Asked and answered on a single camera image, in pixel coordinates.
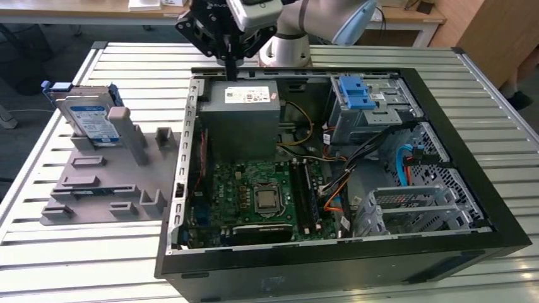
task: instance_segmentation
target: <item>slotted aluminum table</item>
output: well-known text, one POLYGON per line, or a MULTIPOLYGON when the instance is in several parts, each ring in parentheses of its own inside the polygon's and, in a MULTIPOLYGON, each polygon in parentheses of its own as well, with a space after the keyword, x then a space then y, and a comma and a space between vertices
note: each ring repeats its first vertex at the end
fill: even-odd
MULTIPOLYGON (((313 61, 315 66, 418 69, 535 242, 538 136, 467 56, 450 49, 313 46, 313 61)), ((190 69, 214 65, 188 44, 110 43, 91 50, 74 83, 114 82, 143 131, 160 126, 182 131, 190 69)), ((257 60, 246 65, 255 66, 257 60)), ((168 283, 154 278, 160 222, 40 225, 40 211, 72 148, 71 132, 56 111, 0 204, 0 302, 184 302, 168 283)), ((290 301, 538 302, 538 270, 539 244, 438 283, 302 295, 290 301)))

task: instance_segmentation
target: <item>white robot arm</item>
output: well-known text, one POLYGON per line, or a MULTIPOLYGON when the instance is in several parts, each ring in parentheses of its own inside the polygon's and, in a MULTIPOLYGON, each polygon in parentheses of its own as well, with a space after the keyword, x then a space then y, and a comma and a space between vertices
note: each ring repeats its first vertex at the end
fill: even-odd
POLYGON ((259 51, 267 66, 307 65, 307 34, 354 44, 375 7, 377 0, 194 0, 176 29, 234 81, 243 58, 259 51))

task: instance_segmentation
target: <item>ram slot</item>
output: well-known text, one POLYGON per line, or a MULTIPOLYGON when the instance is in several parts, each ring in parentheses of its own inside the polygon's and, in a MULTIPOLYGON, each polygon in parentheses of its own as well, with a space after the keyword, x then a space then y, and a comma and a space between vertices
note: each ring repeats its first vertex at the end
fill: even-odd
POLYGON ((310 171, 310 165, 306 163, 303 165, 305 168, 305 174, 306 174, 306 180, 307 180, 307 192, 309 192, 309 197, 307 197, 307 201, 310 204, 310 223, 311 223, 311 227, 315 228, 317 230, 322 229, 322 225, 321 225, 321 215, 319 215, 319 205, 317 204, 317 193, 314 190, 314 184, 311 181, 311 171, 310 171))
POLYGON ((313 224, 310 224, 309 191, 303 167, 303 163, 294 163, 290 165, 290 178, 294 204, 297 206, 298 229, 305 234, 310 234, 310 227, 313 224))

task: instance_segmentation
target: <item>blue drive bay latch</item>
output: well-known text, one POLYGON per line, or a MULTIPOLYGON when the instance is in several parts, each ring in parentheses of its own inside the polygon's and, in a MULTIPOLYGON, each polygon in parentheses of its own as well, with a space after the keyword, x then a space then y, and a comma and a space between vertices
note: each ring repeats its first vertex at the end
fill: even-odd
POLYGON ((377 103, 369 95, 369 87, 359 76, 341 76, 341 89, 350 109, 375 109, 377 103))

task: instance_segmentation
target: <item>blue hard drive label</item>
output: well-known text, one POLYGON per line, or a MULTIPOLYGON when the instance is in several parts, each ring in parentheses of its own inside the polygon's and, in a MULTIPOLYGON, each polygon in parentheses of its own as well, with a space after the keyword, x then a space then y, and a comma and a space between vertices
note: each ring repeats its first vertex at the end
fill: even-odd
POLYGON ((107 119, 107 109, 103 106, 71 106, 72 116, 86 135, 94 142, 114 143, 119 141, 115 126, 107 119))

